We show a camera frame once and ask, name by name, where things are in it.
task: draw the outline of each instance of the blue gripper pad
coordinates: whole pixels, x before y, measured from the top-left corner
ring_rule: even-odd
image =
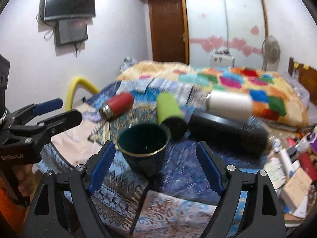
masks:
[[[225,164],[223,160],[212,151],[204,141],[196,146],[196,157],[202,167],[210,187],[221,196],[227,188]]]
[[[111,141],[107,141],[98,154],[92,155],[87,161],[85,182],[89,185],[87,191],[90,196],[100,189],[115,155],[115,144]]]
[[[33,109],[34,115],[43,115],[48,112],[60,109],[63,106],[63,100],[60,98],[47,101],[45,103],[38,104],[37,107]]]

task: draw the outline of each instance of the wall-mounted television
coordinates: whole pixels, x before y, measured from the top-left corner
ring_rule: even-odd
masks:
[[[95,0],[45,0],[44,20],[91,18],[95,16]]]

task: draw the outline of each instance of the dark green cup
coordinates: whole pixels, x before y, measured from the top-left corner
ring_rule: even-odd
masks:
[[[150,179],[163,167],[171,133],[165,126],[138,124],[118,138],[118,147],[131,169]]]

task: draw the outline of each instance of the gold rim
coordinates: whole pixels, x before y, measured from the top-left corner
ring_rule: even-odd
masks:
[[[160,127],[165,131],[165,133],[166,133],[166,135],[167,135],[167,141],[166,141],[165,145],[164,145],[161,149],[159,149],[159,150],[157,150],[157,151],[154,151],[154,152],[152,152],[152,153],[149,153],[149,154],[134,154],[134,153],[128,152],[128,151],[124,150],[123,148],[121,148],[121,146],[120,146],[120,144],[119,144],[119,142],[118,142],[117,145],[118,145],[118,147],[119,147],[119,150],[120,150],[123,154],[126,154],[126,155],[128,155],[128,156],[132,156],[132,157],[149,157],[149,156],[153,156],[153,155],[157,154],[158,152],[164,150],[164,149],[166,148],[167,144],[168,144],[168,143],[170,142],[170,140],[171,140],[171,132],[170,132],[170,130],[169,130],[168,128],[165,129],[164,126],[160,126]]]

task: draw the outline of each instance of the green patch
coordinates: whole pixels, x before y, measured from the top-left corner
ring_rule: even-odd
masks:
[[[198,73],[198,76],[207,78],[210,82],[216,83],[218,84],[218,78],[216,75],[212,75],[212,74],[205,74],[205,73]]]
[[[276,96],[267,96],[267,100],[271,110],[278,111],[280,116],[286,116],[283,99]]]
[[[261,77],[261,78],[259,78],[259,80],[261,80],[263,82],[266,82],[268,84],[274,84],[274,81],[271,78],[268,78],[268,77]]]
[[[213,84],[212,89],[214,89],[214,90],[226,90],[223,86],[220,86],[217,84]]]

